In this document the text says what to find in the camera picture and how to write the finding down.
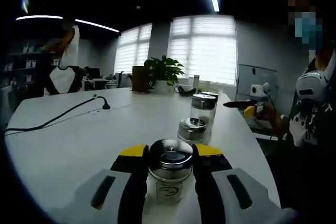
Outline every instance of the desk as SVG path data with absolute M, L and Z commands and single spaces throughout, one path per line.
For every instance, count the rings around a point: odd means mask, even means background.
M 111 80 L 106 80 L 106 79 L 103 79 L 103 78 L 99 78 L 99 79 L 91 79 L 91 80 L 85 80 L 83 81 L 84 83 L 85 82 L 90 82 L 90 83 L 93 83 L 93 88 L 96 89 L 96 82 L 103 82 L 104 85 L 106 85 L 108 82 L 111 82 Z M 115 81 L 112 82 L 115 86 L 115 88 L 117 87 L 117 84 Z
M 88 112 L 102 107 L 103 101 L 97 99 L 50 127 L 5 139 L 18 175 L 43 210 L 64 207 L 84 181 L 103 168 L 109 169 L 121 150 L 176 138 L 180 119 L 190 113 L 190 98 L 137 94 L 123 88 L 25 100 L 8 127 L 40 125 L 93 94 L 104 96 L 111 109 Z M 280 206 L 259 144 L 238 110 L 221 105 L 227 101 L 227 95 L 221 94 L 210 145 L 220 148 L 233 168 L 241 167 L 266 186 L 270 199 Z

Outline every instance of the metal jar lid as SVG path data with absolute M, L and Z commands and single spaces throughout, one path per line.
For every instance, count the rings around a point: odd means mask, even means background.
M 181 140 L 162 139 L 149 149 L 149 171 L 153 177 L 162 181 L 186 179 L 192 170 L 193 149 Z
M 201 94 L 206 94 L 206 95 L 211 95 L 212 97 L 216 98 L 216 102 L 218 101 L 218 93 L 214 93 L 214 92 L 208 92 L 208 91 L 202 91 Z
M 178 125 L 177 136 L 189 143 L 202 141 L 206 123 L 198 118 L 182 119 Z
M 211 95 L 195 94 L 191 100 L 191 106 L 200 110 L 211 110 L 215 107 L 217 99 Z

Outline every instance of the glass jar with silver lid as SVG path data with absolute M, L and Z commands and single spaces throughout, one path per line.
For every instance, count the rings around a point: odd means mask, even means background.
M 198 118 L 208 123 L 213 116 L 216 98 L 206 94 L 195 94 L 191 100 L 190 117 Z
M 213 123 L 215 121 L 216 109 L 217 109 L 217 103 L 218 103 L 219 94 L 218 93 L 214 93 L 214 92 L 209 92 L 209 91 L 202 91 L 201 94 L 211 95 L 212 97 L 216 98 L 215 108 L 212 111 L 212 115 L 210 116 L 211 120 L 208 122 L 208 131 L 211 134 L 212 126 L 213 126 Z
M 192 154 L 192 147 L 180 140 L 158 140 L 150 147 L 149 172 L 160 204 L 180 202 L 183 183 L 192 172 Z
M 182 119 L 178 125 L 177 138 L 189 143 L 200 144 L 204 140 L 206 123 L 199 118 Z

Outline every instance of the green plant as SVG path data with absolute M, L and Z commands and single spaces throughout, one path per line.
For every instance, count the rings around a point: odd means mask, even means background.
M 145 67 L 149 67 L 150 71 L 150 85 L 154 86 L 156 81 L 167 81 L 168 85 L 174 85 L 177 80 L 177 76 L 184 74 L 181 67 L 184 67 L 177 60 L 167 58 L 165 55 L 162 59 L 156 59 L 151 57 L 144 62 Z

